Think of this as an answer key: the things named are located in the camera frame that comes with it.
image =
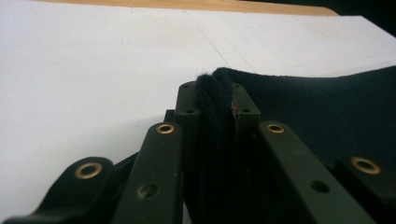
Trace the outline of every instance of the dark fabric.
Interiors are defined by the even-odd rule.
[[[196,104],[201,110],[198,148],[203,163],[198,175],[188,174],[188,181],[200,184],[196,194],[186,199],[191,219],[193,223],[254,223],[260,212],[250,170],[239,168],[232,159],[233,84],[218,70],[212,76],[198,77],[196,87]]]
[[[265,120],[288,124],[326,164],[359,152],[396,170],[396,67],[347,77],[272,77],[220,68],[197,79],[200,188],[186,201],[193,223],[261,223],[248,167],[231,160],[232,82]]]
[[[359,152],[396,171],[396,66],[347,77],[270,77],[220,68],[266,120],[288,124],[326,164]]]

